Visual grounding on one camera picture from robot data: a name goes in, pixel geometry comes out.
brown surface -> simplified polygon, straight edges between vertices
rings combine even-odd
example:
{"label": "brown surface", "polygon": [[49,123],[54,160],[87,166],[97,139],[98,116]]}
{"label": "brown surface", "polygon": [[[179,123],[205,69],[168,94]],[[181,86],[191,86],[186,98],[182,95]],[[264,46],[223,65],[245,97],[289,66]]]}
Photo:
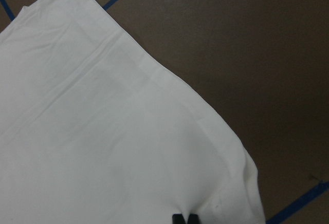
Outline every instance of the brown surface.
{"label": "brown surface", "polygon": [[[17,14],[36,0],[7,0]],[[108,0],[97,0],[104,5]],[[329,180],[329,0],[120,0],[109,14],[190,84],[259,168],[267,218]],[[0,8],[0,30],[9,23]],[[285,223],[327,223],[329,194]]]}

cloth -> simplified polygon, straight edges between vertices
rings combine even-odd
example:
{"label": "cloth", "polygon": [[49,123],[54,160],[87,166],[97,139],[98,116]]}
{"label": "cloth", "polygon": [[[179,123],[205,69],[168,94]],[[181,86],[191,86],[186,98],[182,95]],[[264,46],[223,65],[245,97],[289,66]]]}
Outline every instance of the cloth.
{"label": "cloth", "polygon": [[95,0],[0,34],[1,223],[265,223],[238,137]]}

black object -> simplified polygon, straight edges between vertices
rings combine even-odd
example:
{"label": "black object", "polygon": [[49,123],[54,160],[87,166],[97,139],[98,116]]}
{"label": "black object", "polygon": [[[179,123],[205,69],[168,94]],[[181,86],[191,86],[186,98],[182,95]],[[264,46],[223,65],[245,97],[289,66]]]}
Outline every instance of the black object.
{"label": "black object", "polygon": [[[186,224],[182,214],[173,215],[173,224]],[[187,224],[200,224],[198,215],[190,214]]]}

white cloth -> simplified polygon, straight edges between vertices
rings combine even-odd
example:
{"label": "white cloth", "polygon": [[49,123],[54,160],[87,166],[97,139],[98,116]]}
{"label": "white cloth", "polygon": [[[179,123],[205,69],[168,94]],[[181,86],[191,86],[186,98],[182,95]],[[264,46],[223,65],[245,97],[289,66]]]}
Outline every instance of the white cloth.
{"label": "white cloth", "polygon": [[95,0],[24,7],[0,65],[1,223],[265,223],[238,137]]}

brown floor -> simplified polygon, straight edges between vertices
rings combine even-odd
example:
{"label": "brown floor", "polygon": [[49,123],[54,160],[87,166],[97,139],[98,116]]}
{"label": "brown floor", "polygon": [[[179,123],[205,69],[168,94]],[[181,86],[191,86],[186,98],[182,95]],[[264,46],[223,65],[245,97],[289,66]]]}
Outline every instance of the brown floor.
{"label": "brown floor", "polygon": [[[7,0],[15,15],[34,1]],[[108,13],[237,133],[270,218],[314,178],[329,180],[328,9],[329,0],[120,0]],[[0,8],[0,31],[9,23]],[[329,192],[285,223],[328,223],[328,210]]]}

